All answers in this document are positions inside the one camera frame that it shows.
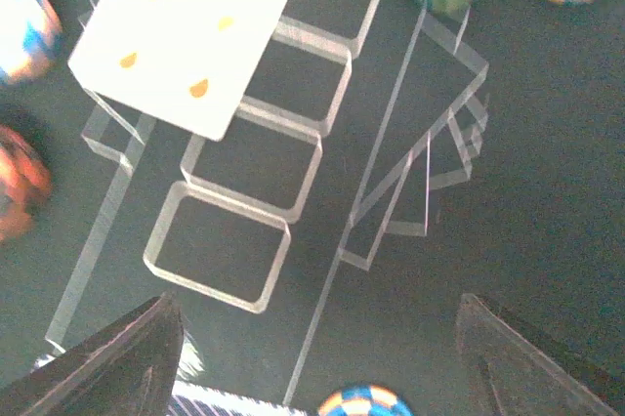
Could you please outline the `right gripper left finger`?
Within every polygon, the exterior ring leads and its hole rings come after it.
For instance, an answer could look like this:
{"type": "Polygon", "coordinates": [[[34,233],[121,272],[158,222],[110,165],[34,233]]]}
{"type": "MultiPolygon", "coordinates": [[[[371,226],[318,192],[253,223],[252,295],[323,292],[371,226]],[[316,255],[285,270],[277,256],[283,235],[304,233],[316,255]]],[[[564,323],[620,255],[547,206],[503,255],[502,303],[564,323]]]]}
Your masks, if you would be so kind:
{"type": "Polygon", "coordinates": [[[175,297],[153,297],[3,388],[1,413],[164,415],[183,342],[175,297]]]}

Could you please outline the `dealt card bottom player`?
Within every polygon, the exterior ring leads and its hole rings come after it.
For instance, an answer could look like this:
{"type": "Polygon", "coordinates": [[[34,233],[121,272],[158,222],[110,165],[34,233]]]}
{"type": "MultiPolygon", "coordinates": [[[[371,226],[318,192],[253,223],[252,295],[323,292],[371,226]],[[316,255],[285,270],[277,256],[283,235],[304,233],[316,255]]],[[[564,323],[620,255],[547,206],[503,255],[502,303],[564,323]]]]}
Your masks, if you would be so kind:
{"type": "MultiPolygon", "coordinates": [[[[52,360],[54,359],[46,357],[37,361],[35,369],[52,360]]],[[[164,415],[305,415],[307,413],[305,410],[293,409],[191,383],[188,378],[201,369],[201,360],[198,358],[188,334],[184,332],[177,375],[164,415]]]]}

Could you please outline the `brown chips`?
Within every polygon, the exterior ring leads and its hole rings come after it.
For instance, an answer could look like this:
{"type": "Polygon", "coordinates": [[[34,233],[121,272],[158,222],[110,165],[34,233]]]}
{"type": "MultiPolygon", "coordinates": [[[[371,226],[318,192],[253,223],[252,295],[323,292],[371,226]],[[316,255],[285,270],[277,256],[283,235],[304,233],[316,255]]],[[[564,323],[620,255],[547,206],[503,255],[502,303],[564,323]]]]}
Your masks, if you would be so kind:
{"type": "Polygon", "coordinates": [[[52,192],[38,152],[15,130],[1,126],[1,242],[25,234],[52,192]]]}

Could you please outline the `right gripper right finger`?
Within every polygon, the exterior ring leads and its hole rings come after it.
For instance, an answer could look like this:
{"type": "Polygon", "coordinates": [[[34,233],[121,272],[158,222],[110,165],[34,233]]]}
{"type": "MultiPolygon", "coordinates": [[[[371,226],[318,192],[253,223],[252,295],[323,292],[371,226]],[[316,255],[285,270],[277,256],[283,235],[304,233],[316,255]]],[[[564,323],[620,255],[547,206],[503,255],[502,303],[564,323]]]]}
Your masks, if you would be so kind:
{"type": "Polygon", "coordinates": [[[620,379],[485,296],[464,293],[456,345],[481,415],[618,415],[620,379]]]}

